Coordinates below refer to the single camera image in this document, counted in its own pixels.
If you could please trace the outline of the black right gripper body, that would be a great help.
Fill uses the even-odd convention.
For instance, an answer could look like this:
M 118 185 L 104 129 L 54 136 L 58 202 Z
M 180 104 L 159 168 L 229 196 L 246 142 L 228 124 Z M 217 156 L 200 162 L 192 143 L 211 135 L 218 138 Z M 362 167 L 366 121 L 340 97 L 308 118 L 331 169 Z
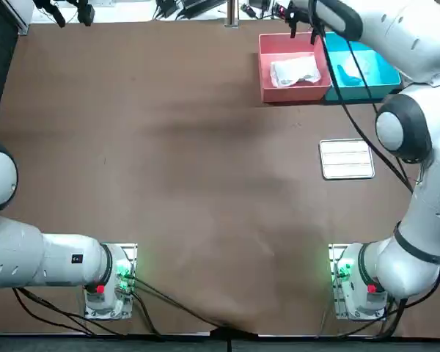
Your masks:
M 316 0 L 289 1 L 285 10 L 285 22 L 314 23 Z

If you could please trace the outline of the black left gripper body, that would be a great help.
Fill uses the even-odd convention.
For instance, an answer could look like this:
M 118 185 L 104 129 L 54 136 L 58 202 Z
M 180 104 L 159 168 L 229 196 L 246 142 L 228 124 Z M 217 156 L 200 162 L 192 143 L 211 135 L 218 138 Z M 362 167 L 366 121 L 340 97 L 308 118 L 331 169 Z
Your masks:
M 74 8 L 74 7 L 77 7 L 80 4 L 89 3 L 89 1 L 80 1 L 80 0 L 70 0 L 70 1 L 66 1 L 66 0 L 50 0 L 49 2 L 52 5 L 55 5 L 55 6 L 59 7 L 59 8 L 66 8 L 66 7 Z

